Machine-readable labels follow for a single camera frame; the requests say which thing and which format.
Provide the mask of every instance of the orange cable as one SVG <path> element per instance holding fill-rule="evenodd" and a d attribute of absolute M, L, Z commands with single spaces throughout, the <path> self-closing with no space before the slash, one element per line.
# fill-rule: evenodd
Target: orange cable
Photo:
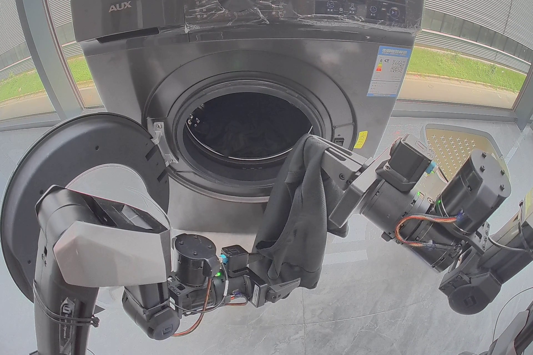
<path fill-rule="evenodd" d="M 185 330 L 184 332 L 181 332 L 181 333 L 175 333 L 175 334 L 172 335 L 172 337 L 177 338 L 177 337 L 180 337 L 180 336 L 185 336 L 185 335 L 187 335 L 189 333 L 192 333 L 200 325 L 200 323 L 202 322 L 204 311 L 206 310 L 207 304 L 209 302 L 209 292 L 211 290 L 211 281 L 212 281 L 211 278 L 209 278 L 207 280 L 207 292 L 206 292 L 206 295 L 205 295 L 205 301 L 203 302 L 203 309 L 202 309 L 202 313 L 200 314 L 200 317 L 190 327 L 190 329 Z"/>
<path fill-rule="evenodd" d="M 405 223 L 407 222 L 408 220 L 411 220 L 411 219 L 417 219 L 417 220 L 429 220 L 430 222 L 436 222 L 436 223 L 452 223 L 452 222 L 455 222 L 457 220 L 457 218 L 428 218 L 426 216 L 417 216 L 417 215 L 413 215 L 413 216 L 407 216 L 403 219 L 401 219 L 398 224 L 396 225 L 396 229 L 394 230 L 394 235 L 396 237 L 396 239 L 404 244 L 407 244 L 407 245 L 410 245 L 412 247 L 424 247 L 424 244 L 423 243 L 419 243 L 419 242 L 415 242 L 415 241 L 407 241 L 405 239 L 403 239 L 400 235 L 400 227 Z"/>

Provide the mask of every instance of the grass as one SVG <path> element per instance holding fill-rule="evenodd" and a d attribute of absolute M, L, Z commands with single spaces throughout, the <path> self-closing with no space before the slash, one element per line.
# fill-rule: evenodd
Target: grass
<path fill-rule="evenodd" d="M 76 84 L 92 80 L 83 56 L 69 59 Z M 519 92 L 526 75 L 482 60 L 470 59 L 457 52 L 441 52 L 415 47 L 409 63 L 410 74 L 437 75 L 500 87 Z M 0 102 L 44 90 L 35 70 L 8 77 L 0 82 Z"/>
<path fill-rule="evenodd" d="M 68 65 L 76 83 L 84 83 L 92 80 L 89 67 L 83 56 L 70 59 Z M 39 74 L 35 70 L 30 70 L 23 74 L 13 75 L 0 82 L 0 102 L 43 90 L 44 86 L 39 78 Z"/>
<path fill-rule="evenodd" d="M 438 75 L 474 81 L 519 92 L 526 75 L 482 60 L 470 59 L 457 52 L 439 52 L 415 47 L 408 73 Z"/>

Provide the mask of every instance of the blue connector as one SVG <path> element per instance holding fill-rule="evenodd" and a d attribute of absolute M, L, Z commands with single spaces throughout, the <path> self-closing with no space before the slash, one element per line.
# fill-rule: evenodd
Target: blue connector
<path fill-rule="evenodd" d="M 430 165 L 428 166 L 428 168 L 426 169 L 426 173 L 430 174 L 435 169 L 435 167 L 436 167 L 436 162 L 432 161 Z"/>

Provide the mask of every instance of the qr code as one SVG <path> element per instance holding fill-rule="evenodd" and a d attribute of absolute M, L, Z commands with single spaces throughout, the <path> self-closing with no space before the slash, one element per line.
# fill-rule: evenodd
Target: qr code
<path fill-rule="evenodd" d="M 403 72 L 405 69 L 405 60 L 393 60 L 391 64 L 391 72 Z"/>

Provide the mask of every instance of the energy label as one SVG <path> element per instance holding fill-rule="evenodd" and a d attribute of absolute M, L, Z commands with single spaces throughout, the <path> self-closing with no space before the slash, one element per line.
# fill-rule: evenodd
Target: energy label
<path fill-rule="evenodd" d="M 410 58 L 411 49 L 381 45 L 367 96 L 396 97 Z"/>

